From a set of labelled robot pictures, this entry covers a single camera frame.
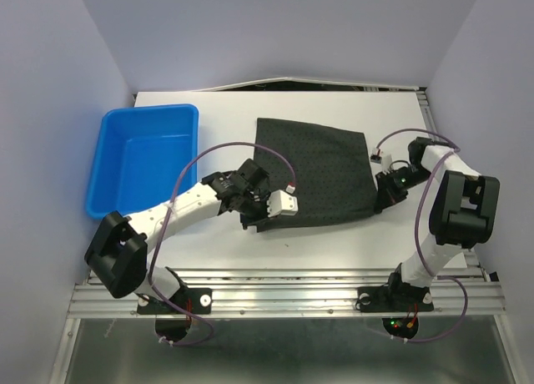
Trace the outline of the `black dotted skirt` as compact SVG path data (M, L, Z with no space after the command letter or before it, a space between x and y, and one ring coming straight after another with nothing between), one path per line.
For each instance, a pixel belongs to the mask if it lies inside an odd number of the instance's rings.
M284 156L293 167L262 149L254 161L270 175L272 190L296 178L299 211L257 227L258 232L340 225L375 214L377 190L368 160L365 135L318 124L258 119L255 143Z

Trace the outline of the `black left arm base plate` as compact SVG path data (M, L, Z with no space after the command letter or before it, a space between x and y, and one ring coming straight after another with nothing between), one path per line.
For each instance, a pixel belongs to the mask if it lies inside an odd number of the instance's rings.
M211 313L212 295L213 291L211 288L188 287L179 290L177 294L171 296L170 301L190 313L204 316ZM176 311L164 301L145 296L143 299L138 299L137 313L141 316L169 316L180 314L180 311Z

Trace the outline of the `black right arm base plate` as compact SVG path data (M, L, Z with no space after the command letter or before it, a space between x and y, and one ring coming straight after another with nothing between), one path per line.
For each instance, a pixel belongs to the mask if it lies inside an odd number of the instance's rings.
M385 285L361 286L357 288L357 292L355 309L363 313L430 312L434 310L432 301L424 302L425 297L431 294L427 287L409 287L407 290L393 291Z

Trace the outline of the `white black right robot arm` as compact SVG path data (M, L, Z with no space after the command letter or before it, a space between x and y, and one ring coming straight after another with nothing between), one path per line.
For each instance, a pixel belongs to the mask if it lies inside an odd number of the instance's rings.
M394 309L423 301L452 258L490 239L501 188L499 179L470 168L453 144L418 137L408 154L406 167L385 167L375 176L376 213L405 200L409 189L426 185L416 211L416 251L398 265L384 289L385 302Z

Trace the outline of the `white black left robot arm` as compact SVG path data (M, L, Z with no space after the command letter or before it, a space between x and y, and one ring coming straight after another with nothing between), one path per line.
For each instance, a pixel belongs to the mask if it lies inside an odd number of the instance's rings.
M166 311L179 311L184 283L170 268L149 265L158 239L225 212L237 211L250 222L266 219L268 183L268 172L247 159L237 170L204 177L174 201L126 216L112 211L100 221L84 259L113 298L150 296Z

